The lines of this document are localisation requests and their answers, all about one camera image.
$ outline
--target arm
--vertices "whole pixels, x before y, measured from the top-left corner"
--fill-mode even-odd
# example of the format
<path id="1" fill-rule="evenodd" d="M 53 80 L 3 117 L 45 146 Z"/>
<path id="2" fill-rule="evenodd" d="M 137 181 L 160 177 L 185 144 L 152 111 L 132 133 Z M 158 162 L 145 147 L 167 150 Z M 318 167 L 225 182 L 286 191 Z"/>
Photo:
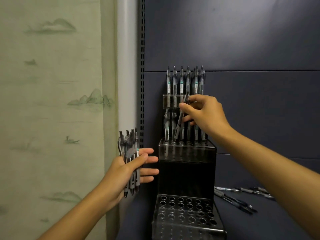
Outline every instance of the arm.
<path id="1" fill-rule="evenodd" d="M 123 188 L 133 171 L 144 163 L 155 163 L 157 157 L 148 156 L 153 149 L 139 150 L 142 155 L 125 164 L 122 157 L 116 157 L 102 181 L 78 205 L 47 230 L 38 240 L 84 240 L 104 214 L 122 199 Z M 158 169 L 142 168 L 141 183 L 153 181 Z"/>
<path id="2" fill-rule="evenodd" d="M 190 119 L 223 146 L 312 237 L 320 239 L 320 174 L 250 140 L 231 128 L 215 97 L 195 95 L 180 104 Z"/>

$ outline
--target white column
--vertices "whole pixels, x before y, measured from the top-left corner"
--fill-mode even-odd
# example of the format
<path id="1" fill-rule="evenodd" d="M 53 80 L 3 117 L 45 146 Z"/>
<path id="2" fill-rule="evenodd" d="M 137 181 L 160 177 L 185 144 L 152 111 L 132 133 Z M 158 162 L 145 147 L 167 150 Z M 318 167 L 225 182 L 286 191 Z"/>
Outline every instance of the white column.
<path id="1" fill-rule="evenodd" d="M 117 0 L 117 71 L 119 130 L 126 133 L 137 125 L 138 0 Z M 120 202 L 122 223 L 133 197 Z"/>

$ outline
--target person's left arm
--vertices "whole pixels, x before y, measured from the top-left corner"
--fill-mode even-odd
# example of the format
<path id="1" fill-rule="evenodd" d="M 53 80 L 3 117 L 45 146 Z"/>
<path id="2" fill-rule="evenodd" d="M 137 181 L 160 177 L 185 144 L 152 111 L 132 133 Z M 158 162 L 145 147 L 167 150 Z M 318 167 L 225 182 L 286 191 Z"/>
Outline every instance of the person's left arm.
<path id="1" fill-rule="evenodd" d="M 125 164 L 123 158 L 114 158 L 102 181 L 80 203 L 71 209 L 63 218 L 50 227 L 38 240 L 83 240 L 104 214 L 124 196 L 123 188 L 128 183 L 135 169 L 144 163 L 155 163 L 158 158 L 148 156 L 151 148 L 139 150 L 141 156 Z M 158 169 L 141 168 L 140 182 L 149 183 L 154 180 Z"/>

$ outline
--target hand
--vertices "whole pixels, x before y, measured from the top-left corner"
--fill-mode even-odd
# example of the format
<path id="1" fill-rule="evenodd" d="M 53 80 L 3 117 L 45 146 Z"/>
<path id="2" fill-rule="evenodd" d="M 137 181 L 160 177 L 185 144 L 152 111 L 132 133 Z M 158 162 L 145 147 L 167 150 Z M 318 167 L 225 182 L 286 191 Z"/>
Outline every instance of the hand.
<path id="1" fill-rule="evenodd" d="M 205 133 L 219 142 L 219 137 L 231 128 L 223 112 L 222 105 L 215 97 L 205 95 L 192 95 L 189 97 L 190 105 L 180 103 L 180 109 L 187 113 L 182 122 L 190 122 L 190 125 L 198 125 Z"/>
<path id="2" fill-rule="evenodd" d="M 153 153 L 151 148 L 139 149 L 140 156 L 125 164 L 122 156 L 114 158 L 109 170 L 98 184 L 95 190 L 99 190 L 101 194 L 106 196 L 105 212 L 113 208 L 123 198 L 123 189 L 130 180 L 134 170 L 141 167 L 143 164 L 156 163 L 158 157 L 148 156 Z M 140 183 L 149 183 L 154 180 L 152 175 L 157 175 L 158 169 L 141 168 L 140 169 Z"/>

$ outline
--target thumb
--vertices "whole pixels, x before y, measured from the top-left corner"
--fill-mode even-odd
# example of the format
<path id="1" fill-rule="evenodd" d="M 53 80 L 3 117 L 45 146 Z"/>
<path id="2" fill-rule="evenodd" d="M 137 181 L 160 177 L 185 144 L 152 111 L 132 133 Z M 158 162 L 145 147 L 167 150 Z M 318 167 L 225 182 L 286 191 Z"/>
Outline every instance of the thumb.
<path id="1" fill-rule="evenodd" d="M 189 104 L 186 104 L 186 103 L 180 103 L 179 107 L 183 112 L 187 113 L 192 118 L 198 112 L 198 110 L 194 109 L 192 106 L 190 106 Z"/>
<path id="2" fill-rule="evenodd" d="M 135 158 L 134 160 L 132 160 L 129 163 L 127 163 L 126 165 L 133 172 L 137 168 L 141 167 L 146 162 L 148 157 L 149 157 L 149 155 L 147 153 L 143 153 L 141 156 Z"/>

